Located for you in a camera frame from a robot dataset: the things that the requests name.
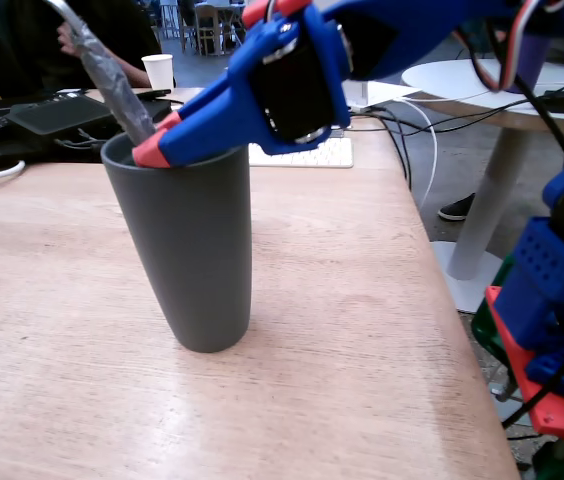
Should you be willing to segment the blue gripper with motor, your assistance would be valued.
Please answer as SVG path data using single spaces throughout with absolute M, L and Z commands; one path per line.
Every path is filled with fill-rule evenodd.
M 257 142 L 263 132 L 293 150 L 350 125 L 342 82 L 352 71 L 343 27 L 307 5 L 258 21 L 217 81 L 158 123 L 132 149 L 135 164 L 175 168 Z

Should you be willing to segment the bystander hand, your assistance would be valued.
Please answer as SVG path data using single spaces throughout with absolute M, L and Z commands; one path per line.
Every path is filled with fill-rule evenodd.
M 67 22 L 62 23 L 57 28 L 57 34 L 61 51 L 66 55 L 78 58 L 80 52 L 75 44 L 75 35 L 70 25 Z

